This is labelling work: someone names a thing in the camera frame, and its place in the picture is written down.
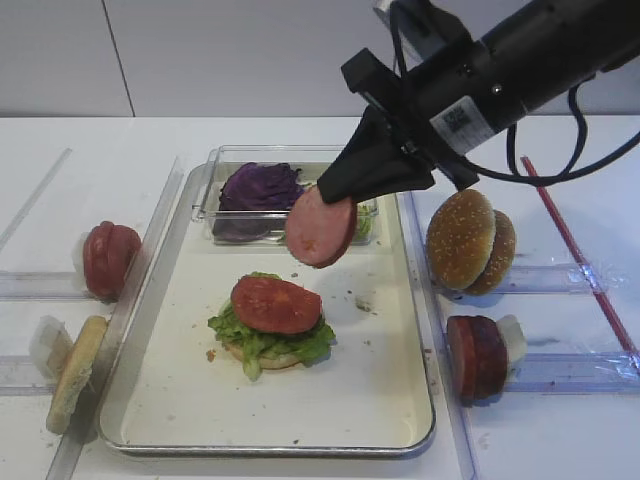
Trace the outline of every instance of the black cable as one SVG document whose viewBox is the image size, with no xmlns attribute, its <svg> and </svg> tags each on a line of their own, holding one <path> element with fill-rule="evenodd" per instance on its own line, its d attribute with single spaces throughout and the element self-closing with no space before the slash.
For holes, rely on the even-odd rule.
<svg viewBox="0 0 640 480">
<path fill-rule="evenodd" d="M 587 121 L 585 120 L 584 115 L 582 114 L 582 111 L 578 106 L 578 100 L 577 100 L 578 89 L 580 88 L 581 85 L 582 83 L 579 83 L 578 85 L 571 87 L 571 89 L 569 89 L 569 94 L 567 95 L 569 110 L 571 110 L 571 113 L 573 114 L 573 118 L 576 119 L 576 123 L 578 124 L 578 138 L 576 139 L 576 146 L 575 146 L 575 149 L 573 150 L 573 155 L 571 157 L 571 160 L 569 160 L 569 163 L 567 163 L 567 166 L 564 167 L 562 171 L 558 174 L 561 177 L 569 173 L 573 169 L 573 167 L 576 165 L 576 162 L 580 158 L 580 155 L 582 155 L 582 151 L 584 150 L 584 146 L 587 143 L 587 136 L 589 134 L 589 126 L 587 125 Z"/>
<path fill-rule="evenodd" d="M 407 64 L 404 58 L 404 52 L 402 51 L 402 41 L 400 39 L 400 28 L 398 25 L 398 10 L 401 10 L 405 15 L 409 18 L 414 18 L 413 12 L 407 9 L 403 4 L 394 1 L 391 4 L 391 9 L 389 13 L 389 29 L 391 31 L 391 39 L 393 41 L 393 51 L 398 62 L 398 67 L 400 70 L 400 80 L 402 82 L 403 94 L 405 95 L 405 100 L 408 102 L 409 107 L 415 111 L 415 102 L 414 99 L 417 98 L 415 96 L 415 92 L 413 91 L 413 85 L 409 80 L 409 75 L 407 71 Z M 588 135 L 588 126 L 587 122 L 584 118 L 584 115 L 580 111 L 577 102 L 577 92 L 581 83 L 572 87 L 569 90 L 568 94 L 568 103 L 571 113 L 573 114 L 576 122 L 578 124 L 578 137 L 576 139 L 576 146 L 574 148 L 573 155 L 571 159 L 567 163 L 567 165 L 562 169 L 562 171 L 557 175 L 550 176 L 522 176 L 518 172 L 517 164 L 516 164 L 516 155 L 515 155 L 515 139 L 517 126 L 514 124 L 507 130 L 507 165 L 509 169 L 513 172 L 512 174 L 506 174 L 502 172 L 498 172 L 495 170 L 491 170 L 488 168 L 481 167 L 475 163 L 470 162 L 466 157 L 460 157 L 460 162 L 466 166 L 471 171 L 484 175 L 485 177 L 493 178 L 496 180 L 502 180 L 511 183 L 522 183 L 527 185 L 532 185 L 534 187 L 548 187 L 554 185 L 556 183 L 567 182 L 569 180 L 575 180 L 577 178 L 581 178 L 591 173 L 594 173 L 623 155 L 627 154 L 630 150 L 635 148 L 638 144 L 640 144 L 640 132 L 631 137 L 627 142 L 622 144 L 612 153 L 607 155 L 606 157 L 598 160 L 597 162 L 592 163 L 587 167 L 580 168 L 576 171 L 571 171 L 575 166 L 576 162 L 580 158 L 582 151 L 584 150 L 584 146 L 586 144 L 587 135 Z"/>
<path fill-rule="evenodd" d="M 516 164 L 516 133 L 518 131 L 518 124 L 514 123 L 507 129 L 507 166 L 511 173 L 517 177 L 521 177 L 518 171 L 518 165 Z"/>
<path fill-rule="evenodd" d="M 470 162 L 464 157 L 462 157 L 461 163 L 478 174 L 484 175 L 489 178 L 494 178 L 496 180 L 503 180 L 512 183 L 526 183 L 529 185 L 533 185 L 534 187 L 548 187 L 556 183 L 568 182 L 569 180 L 575 180 L 577 178 L 590 175 L 615 162 L 623 155 L 629 153 L 629 151 L 638 146 L 638 144 L 640 144 L 640 132 L 636 133 L 626 143 L 622 144 L 620 147 L 618 147 L 603 159 L 598 160 L 597 162 L 594 162 L 587 167 L 569 172 L 560 179 L 558 179 L 558 175 L 542 177 L 516 177 L 515 175 L 508 175 L 506 173 L 496 172 L 494 170 L 483 168 L 480 165 L 476 165 L 475 163 Z"/>
</svg>

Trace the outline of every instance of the white wall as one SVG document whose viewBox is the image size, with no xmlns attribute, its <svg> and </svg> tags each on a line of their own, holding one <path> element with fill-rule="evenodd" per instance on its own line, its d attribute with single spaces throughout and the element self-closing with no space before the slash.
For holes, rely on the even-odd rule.
<svg viewBox="0 0 640 480">
<path fill-rule="evenodd" d="M 105 0 L 138 116 L 359 115 L 340 66 L 390 64 L 373 0 Z M 475 37 L 526 0 L 435 0 Z M 581 90 L 640 113 L 640 60 Z M 564 99 L 542 109 L 564 113 Z M 0 115 L 130 115 L 100 0 L 0 0 Z"/>
<path fill-rule="evenodd" d="M 0 116 L 131 115 L 99 0 L 0 0 Z"/>
</svg>

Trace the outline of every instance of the tomato slice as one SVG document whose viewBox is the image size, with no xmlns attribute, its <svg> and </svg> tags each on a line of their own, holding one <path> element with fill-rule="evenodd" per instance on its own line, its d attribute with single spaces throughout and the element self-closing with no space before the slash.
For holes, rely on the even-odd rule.
<svg viewBox="0 0 640 480">
<path fill-rule="evenodd" d="M 96 297 L 107 299 L 113 296 L 107 249 L 113 230 L 113 223 L 102 222 L 91 230 L 82 250 L 84 277 L 87 288 Z"/>
<path fill-rule="evenodd" d="M 233 287 L 231 304 L 240 322 L 270 333 L 306 332 L 322 313 L 320 295 L 269 277 L 242 277 Z"/>
<path fill-rule="evenodd" d="M 141 246 L 142 241 L 135 230 L 114 225 L 107 249 L 107 262 L 111 289 L 118 296 L 124 288 L 129 264 Z"/>
</svg>

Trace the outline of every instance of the lettuce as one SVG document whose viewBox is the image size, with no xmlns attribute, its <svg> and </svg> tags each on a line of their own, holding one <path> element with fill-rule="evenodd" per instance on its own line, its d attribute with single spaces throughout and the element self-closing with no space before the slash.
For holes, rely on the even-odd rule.
<svg viewBox="0 0 640 480">
<path fill-rule="evenodd" d="M 280 279 L 277 275 L 259 272 L 251 275 Z M 258 362 L 260 356 L 275 359 L 292 353 L 304 365 L 310 366 L 329 354 L 331 342 L 336 338 L 323 315 L 311 330 L 296 335 L 260 332 L 240 323 L 230 301 L 225 302 L 218 315 L 211 317 L 207 324 L 215 330 L 216 340 L 242 347 L 242 369 L 252 381 L 257 380 L 262 372 Z"/>
</svg>

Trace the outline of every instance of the bread slice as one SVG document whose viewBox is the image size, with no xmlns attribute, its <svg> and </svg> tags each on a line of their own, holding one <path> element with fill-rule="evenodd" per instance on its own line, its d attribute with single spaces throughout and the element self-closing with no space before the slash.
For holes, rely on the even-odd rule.
<svg viewBox="0 0 640 480">
<path fill-rule="evenodd" d="M 84 322 L 80 335 L 69 353 L 47 415 L 47 430 L 62 435 L 69 427 L 78 396 L 91 376 L 95 359 L 105 332 L 107 320 L 91 316 Z"/>
<path fill-rule="evenodd" d="M 237 360 L 241 362 L 244 360 L 244 354 L 242 353 L 242 347 L 233 344 L 224 344 L 224 348 L 231 352 Z M 300 359 L 293 353 L 285 353 L 279 355 L 277 358 L 265 358 L 259 357 L 258 363 L 264 370 L 281 370 L 283 368 L 291 367 L 296 363 L 300 363 Z"/>
</svg>

